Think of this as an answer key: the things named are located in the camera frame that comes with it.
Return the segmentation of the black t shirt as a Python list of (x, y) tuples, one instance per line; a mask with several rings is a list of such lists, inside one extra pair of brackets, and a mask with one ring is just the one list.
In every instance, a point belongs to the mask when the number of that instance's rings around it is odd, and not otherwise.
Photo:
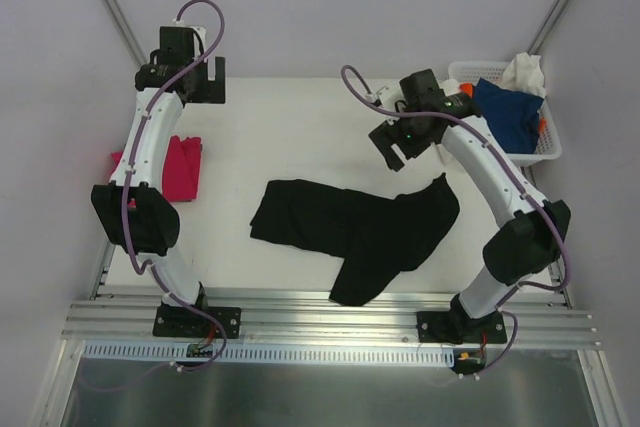
[(250, 235), (342, 259), (329, 298), (361, 307), (399, 274), (418, 269), (459, 214), (444, 175), (393, 199), (307, 180), (272, 180), (250, 222)]

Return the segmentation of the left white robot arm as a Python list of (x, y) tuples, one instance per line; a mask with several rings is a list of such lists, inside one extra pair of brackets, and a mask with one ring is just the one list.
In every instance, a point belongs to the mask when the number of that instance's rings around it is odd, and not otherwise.
[(109, 181), (91, 191), (109, 242), (124, 249), (137, 274), (151, 274), (162, 306), (177, 309), (175, 322), (188, 335), (208, 328), (210, 312), (177, 246), (180, 217), (162, 178), (184, 108), (226, 101), (225, 60), (205, 39), (204, 28), (182, 21), (160, 28), (158, 49), (135, 75), (135, 113), (122, 156)]

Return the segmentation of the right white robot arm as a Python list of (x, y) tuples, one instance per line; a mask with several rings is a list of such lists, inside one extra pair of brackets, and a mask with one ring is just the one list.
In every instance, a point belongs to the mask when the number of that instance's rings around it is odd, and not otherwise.
[(492, 212), (498, 230), (483, 247), (482, 268), (453, 298), (447, 318), (451, 336), (470, 341), (481, 333), (483, 318), (530, 284), (532, 275), (566, 259), (570, 209), (533, 187), (495, 140), (474, 100), (463, 92), (447, 94), (431, 70), (415, 72), (392, 89), (367, 89), (360, 100), (386, 117), (369, 138), (389, 169), (398, 172), (440, 145)]

